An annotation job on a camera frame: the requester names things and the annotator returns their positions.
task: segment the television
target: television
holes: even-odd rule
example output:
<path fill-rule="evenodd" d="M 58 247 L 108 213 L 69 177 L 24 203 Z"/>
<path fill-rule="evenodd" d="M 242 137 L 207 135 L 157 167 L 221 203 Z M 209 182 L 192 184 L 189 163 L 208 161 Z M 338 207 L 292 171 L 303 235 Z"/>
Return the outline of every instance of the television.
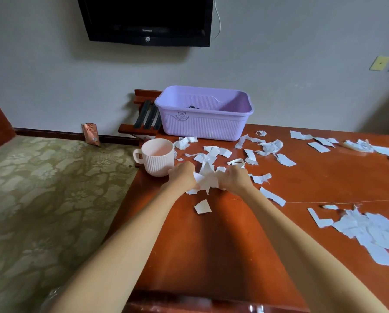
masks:
<path fill-rule="evenodd" d="M 209 47 L 213 0 L 78 0 L 89 40 Z"/>

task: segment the storage bin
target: storage bin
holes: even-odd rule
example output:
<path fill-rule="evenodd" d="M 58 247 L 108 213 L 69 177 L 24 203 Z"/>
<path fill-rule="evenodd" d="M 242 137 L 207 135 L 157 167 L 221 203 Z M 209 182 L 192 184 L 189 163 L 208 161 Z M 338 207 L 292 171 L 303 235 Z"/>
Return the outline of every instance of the storage bin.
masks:
<path fill-rule="evenodd" d="M 245 92 L 180 85 L 167 87 L 155 105 L 167 134 L 223 141 L 238 140 L 254 113 Z"/>

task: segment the mug rim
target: mug rim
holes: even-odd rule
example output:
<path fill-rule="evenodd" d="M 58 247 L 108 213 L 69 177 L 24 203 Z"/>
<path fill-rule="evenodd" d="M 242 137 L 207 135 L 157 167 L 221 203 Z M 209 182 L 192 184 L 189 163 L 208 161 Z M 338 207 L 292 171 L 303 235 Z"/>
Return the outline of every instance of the mug rim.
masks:
<path fill-rule="evenodd" d="M 168 152 L 168 153 L 166 153 L 165 155 L 161 155 L 161 156 L 153 156 L 153 155 L 147 155 L 145 152 L 144 152 L 144 150 L 143 150 L 143 148 L 144 148 L 144 146 L 146 145 L 146 144 L 148 144 L 149 142 L 153 142 L 153 141 L 155 141 L 155 140 L 162 140 L 162 141 L 167 141 L 168 143 L 170 143 L 171 144 L 171 150 Z M 150 156 L 150 157 L 164 157 L 164 156 L 167 156 L 167 155 L 169 155 L 171 152 L 173 152 L 174 151 L 174 144 L 170 141 L 170 140 L 168 140 L 168 139 L 166 139 L 166 138 L 153 138 L 153 139 L 151 139 L 151 140 L 149 140 L 149 141 L 146 141 L 142 146 L 141 146 L 141 152 L 142 152 L 142 154 L 143 155 L 145 155 L 145 156 Z"/>

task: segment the wooden table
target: wooden table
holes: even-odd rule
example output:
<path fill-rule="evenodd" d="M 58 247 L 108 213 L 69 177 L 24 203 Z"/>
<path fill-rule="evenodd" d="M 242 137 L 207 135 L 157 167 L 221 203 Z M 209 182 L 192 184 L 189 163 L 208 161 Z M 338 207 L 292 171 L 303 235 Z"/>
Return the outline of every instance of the wooden table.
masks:
<path fill-rule="evenodd" d="M 361 153 L 341 146 L 319 153 L 308 142 L 292 139 L 290 128 L 246 125 L 244 134 L 257 137 L 255 131 L 267 132 L 268 142 L 280 139 L 280 153 L 297 163 L 286 167 L 274 156 L 257 155 L 259 165 L 246 165 L 249 173 L 271 173 L 265 189 L 287 201 L 283 213 L 324 246 L 389 308 L 389 267 L 375 263 L 356 239 L 349 239 L 333 227 L 320 229 L 307 211 L 312 207 L 320 218 L 340 219 L 336 210 L 324 210 L 322 204 L 336 204 L 361 212 L 380 213 L 389 219 L 389 159 L 379 153 Z M 314 129 L 293 129 L 316 137 L 334 137 L 338 141 L 369 139 L 371 144 L 389 147 L 389 136 Z M 172 142 L 178 137 L 159 133 L 157 138 Z M 218 156 L 214 165 L 227 166 L 235 158 L 245 158 L 236 142 L 199 139 L 184 153 L 203 152 L 203 146 L 215 145 L 233 152 L 229 159 Z M 246 141 L 244 148 L 262 149 Z M 118 210 L 107 237 L 118 230 L 158 191 L 167 178 L 154 178 L 143 168 L 138 171 Z M 194 205 L 207 199 L 212 213 L 197 215 Z M 219 189 L 209 195 L 184 194 L 170 211 L 136 290 L 159 290 L 174 294 L 212 299 L 240 300 L 276 307 L 306 310 L 306 304 L 287 275 L 274 249 L 253 213 L 238 197 Z"/>

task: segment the floral patterned carpet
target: floral patterned carpet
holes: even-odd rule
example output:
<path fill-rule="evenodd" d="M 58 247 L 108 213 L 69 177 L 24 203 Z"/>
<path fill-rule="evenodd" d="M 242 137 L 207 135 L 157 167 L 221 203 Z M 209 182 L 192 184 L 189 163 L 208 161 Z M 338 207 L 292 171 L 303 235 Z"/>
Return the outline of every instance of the floral patterned carpet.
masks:
<path fill-rule="evenodd" d="M 32 312 L 98 248 L 135 147 L 17 136 L 0 147 L 0 312 Z"/>

